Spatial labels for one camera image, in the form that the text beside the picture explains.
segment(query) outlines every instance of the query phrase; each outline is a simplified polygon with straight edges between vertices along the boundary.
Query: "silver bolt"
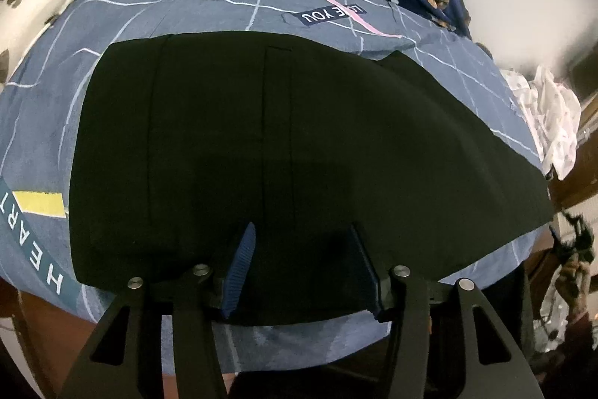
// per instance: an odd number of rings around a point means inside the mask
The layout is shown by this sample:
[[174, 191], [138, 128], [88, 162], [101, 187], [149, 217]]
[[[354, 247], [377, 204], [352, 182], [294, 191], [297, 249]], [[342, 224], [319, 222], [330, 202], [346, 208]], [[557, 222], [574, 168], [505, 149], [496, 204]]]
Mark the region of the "silver bolt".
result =
[[198, 264], [193, 267], [193, 274], [196, 276], [206, 276], [210, 273], [210, 266], [207, 264]]
[[140, 277], [134, 277], [133, 279], [129, 280], [129, 284], [127, 284], [127, 286], [130, 287], [131, 289], [139, 289], [143, 285], [144, 285], [144, 280], [141, 279]]
[[407, 266], [395, 266], [392, 272], [396, 277], [407, 277], [411, 274], [411, 269]]
[[461, 279], [459, 281], [459, 287], [461, 289], [464, 289], [465, 291], [471, 291], [472, 289], [475, 288], [475, 284], [472, 280], [470, 279]]

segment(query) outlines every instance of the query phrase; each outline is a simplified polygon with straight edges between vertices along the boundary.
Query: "black garment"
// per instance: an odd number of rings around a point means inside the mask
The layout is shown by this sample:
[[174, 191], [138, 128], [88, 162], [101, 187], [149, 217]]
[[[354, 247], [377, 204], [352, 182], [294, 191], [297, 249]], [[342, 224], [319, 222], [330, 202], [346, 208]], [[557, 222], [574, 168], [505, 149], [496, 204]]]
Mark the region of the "black garment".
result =
[[379, 276], [403, 264], [437, 280], [551, 218], [541, 172], [400, 52], [251, 32], [131, 40], [104, 53], [83, 103], [73, 264], [114, 292], [207, 262], [241, 219], [257, 241], [237, 315], [324, 319], [355, 305], [351, 222]]

